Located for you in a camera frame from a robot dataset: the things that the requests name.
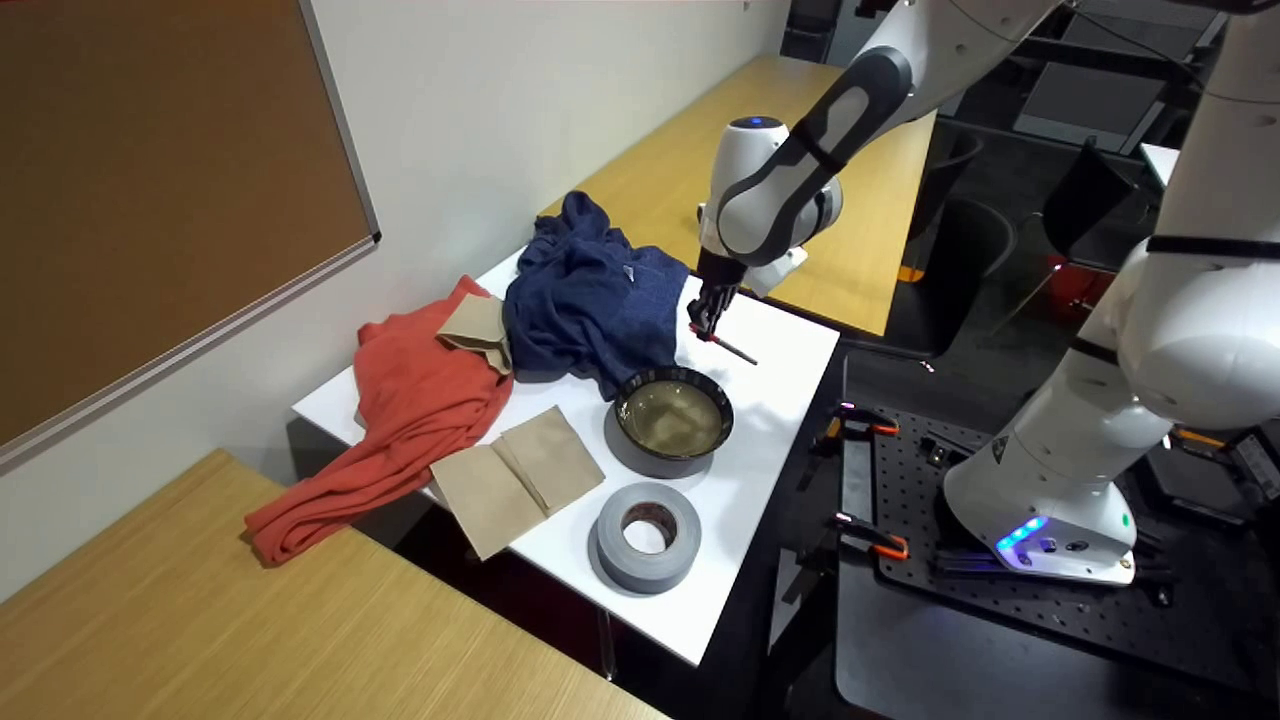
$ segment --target blue cloth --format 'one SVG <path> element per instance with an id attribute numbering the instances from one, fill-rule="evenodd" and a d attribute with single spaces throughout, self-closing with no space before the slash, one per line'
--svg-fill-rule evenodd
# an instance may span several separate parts
<path id="1" fill-rule="evenodd" d="M 539 215 L 505 297 L 517 381 L 597 378 L 612 401 L 637 371 L 676 363 L 686 264 L 632 247 L 594 198 Z"/>

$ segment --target metal bowl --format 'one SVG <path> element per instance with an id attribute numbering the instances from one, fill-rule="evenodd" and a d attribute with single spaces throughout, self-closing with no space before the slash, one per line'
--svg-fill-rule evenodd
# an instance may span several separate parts
<path id="1" fill-rule="evenodd" d="M 642 371 L 609 407 L 612 458 L 645 477 L 689 477 L 713 465 L 734 431 L 723 387 L 694 369 Z"/>

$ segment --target brown paper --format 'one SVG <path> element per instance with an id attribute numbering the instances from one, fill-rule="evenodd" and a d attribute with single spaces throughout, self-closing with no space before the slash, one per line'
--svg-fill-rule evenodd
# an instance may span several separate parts
<path id="1" fill-rule="evenodd" d="M 527 489 L 494 448 L 468 448 L 431 465 L 438 489 L 466 527 L 482 561 L 508 548 L 520 532 L 546 519 Z"/>
<path id="2" fill-rule="evenodd" d="M 559 407 L 508 430 L 494 448 L 445 458 L 431 477 L 482 561 L 605 481 Z"/>
<path id="3" fill-rule="evenodd" d="M 605 481 L 602 465 L 575 442 L 559 407 L 508 430 L 494 448 L 549 516 Z"/>

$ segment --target red towel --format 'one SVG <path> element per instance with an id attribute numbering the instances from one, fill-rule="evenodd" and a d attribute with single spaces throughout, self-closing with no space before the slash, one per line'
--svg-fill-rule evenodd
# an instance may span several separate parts
<path id="1" fill-rule="evenodd" d="M 288 564 L 347 519 L 423 489 L 442 458 L 472 448 L 489 431 L 512 381 L 494 371 L 485 356 L 438 340 L 468 292 L 485 297 L 476 280 L 461 280 L 448 299 L 362 328 L 355 385 L 370 436 L 322 477 L 246 516 L 266 564 Z"/>

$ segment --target wooden board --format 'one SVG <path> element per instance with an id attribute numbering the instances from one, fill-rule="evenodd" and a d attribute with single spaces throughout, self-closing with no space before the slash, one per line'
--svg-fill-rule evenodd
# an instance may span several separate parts
<path id="1" fill-rule="evenodd" d="M 0 95 L 0 446 L 371 236 L 299 0 L 5 0 Z"/>
<path id="2" fill-rule="evenodd" d="M 657 244 L 694 269 L 694 212 L 708 198 L 723 124 L 736 116 L 797 124 L 838 74 L 840 67 L 761 57 L 579 190 L 605 204 L 632 244 Z M 840 171 L 846 215 L 808 244 L 808 264 L 787 278 L 774 299 L 838 328 L 884 336 L 932 124 L 935 116 L 921 116 L 918 124 L 892 128 Z"/>
<path id="3" fill-rule="evenodd" d="M 259 568 L 278 492 L 218 454 L 0 603 L 0 716 L 657 716 L 362 532 Z"/>

